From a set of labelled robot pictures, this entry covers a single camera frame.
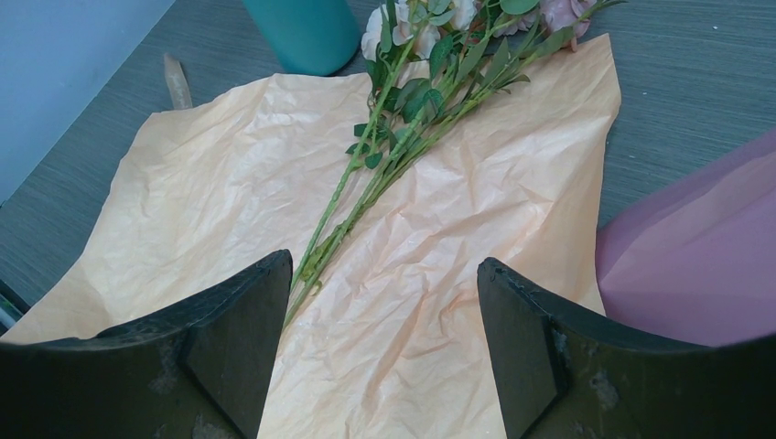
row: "teal container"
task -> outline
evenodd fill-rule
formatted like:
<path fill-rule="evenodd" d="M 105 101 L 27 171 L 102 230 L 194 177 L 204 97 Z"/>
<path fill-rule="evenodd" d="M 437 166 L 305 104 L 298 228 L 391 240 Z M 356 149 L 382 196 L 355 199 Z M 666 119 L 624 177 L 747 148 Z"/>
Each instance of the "teal container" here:
<path fill-rule="evenodd" d="M 353 58 L 361 31 L 346 0 L 242 0 L 286 73 L 328 76 Z"/>

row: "wooden table surface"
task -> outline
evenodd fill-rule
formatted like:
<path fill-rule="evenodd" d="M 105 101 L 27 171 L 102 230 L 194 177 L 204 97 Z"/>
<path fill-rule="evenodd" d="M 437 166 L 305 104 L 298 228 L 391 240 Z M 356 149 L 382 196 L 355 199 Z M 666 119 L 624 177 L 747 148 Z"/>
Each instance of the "wooden table surface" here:
<path fill-rule="evenodd" d="M 349 0 L 362 28 L 376 0 Z M 631 0 L 597 17 L 622 89 L 600 223 L 776 125 L 776 2 Z M 78 259 L 119 160 L 152 112 L 172 108 L 162 56 L 194 104 L 280 70 L 241 0 L 177 0 L 0 209 L 0 279 L 29 304 Z M 356 57 L 340 74 L 363 71 Z"/>

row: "pink flower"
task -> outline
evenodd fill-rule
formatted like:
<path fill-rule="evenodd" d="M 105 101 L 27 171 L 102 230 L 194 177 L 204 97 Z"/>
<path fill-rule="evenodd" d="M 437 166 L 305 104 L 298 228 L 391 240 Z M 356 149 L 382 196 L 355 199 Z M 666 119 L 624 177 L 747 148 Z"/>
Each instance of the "pink flower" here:
<path fill-rule="evenodd" d="M 517 33 L 518 30 L 527 32 L 531 30 L 531 26 L 533 26 L 534 23 L 536 22 L 536 16 L 537 16 L 536 10 L 533 10 L 530 13 L 524 15 L 517 23 L 514 23 L 509 27 L 503 27 L 493 32 L 493 36 L 498 38 L 502 35 L 514 35 Z"/>
<path fill-rule="evenodd" d="M 546 31 L 549 33 L 574 24 L 585 12 L 595 5 L 597 0 L 540 0 L 539 10 Z M 590 20 L 574 25 L 575 38 L 572 47 L 576 46 L 577 38 L 582 37 L 590 27 Z"/>

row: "pink wrapping paper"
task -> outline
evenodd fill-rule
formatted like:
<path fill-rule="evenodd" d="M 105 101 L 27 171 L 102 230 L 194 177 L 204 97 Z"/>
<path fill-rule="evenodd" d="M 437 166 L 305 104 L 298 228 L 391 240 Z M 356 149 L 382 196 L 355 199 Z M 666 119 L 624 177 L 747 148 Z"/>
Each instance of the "pink wrapping paper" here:
<path fill-rule="evenodd" d="M 776 332 L 776 130 L 598 234 L 607 316 L 708 346 Z"/>

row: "crumpled wrapping paper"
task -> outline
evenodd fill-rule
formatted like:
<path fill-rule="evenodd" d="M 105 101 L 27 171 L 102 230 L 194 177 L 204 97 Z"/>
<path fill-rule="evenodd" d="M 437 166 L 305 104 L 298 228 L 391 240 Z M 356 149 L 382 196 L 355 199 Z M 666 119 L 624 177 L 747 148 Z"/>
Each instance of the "crumpled wrapping paper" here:
<path fill-rule="evenodd" d="M 620 107 L 609 37 L 528 73 L 361 220 L 281 340 L 259 437 L 503 437 L 476 289 L 488 256 L 603 312 L 595 234 Z M 271 251 L 300 257 L 369 89 L 366 74 L 275 75 L 152 115 L 83 255 L 4 341 L 92 337 Z"/>

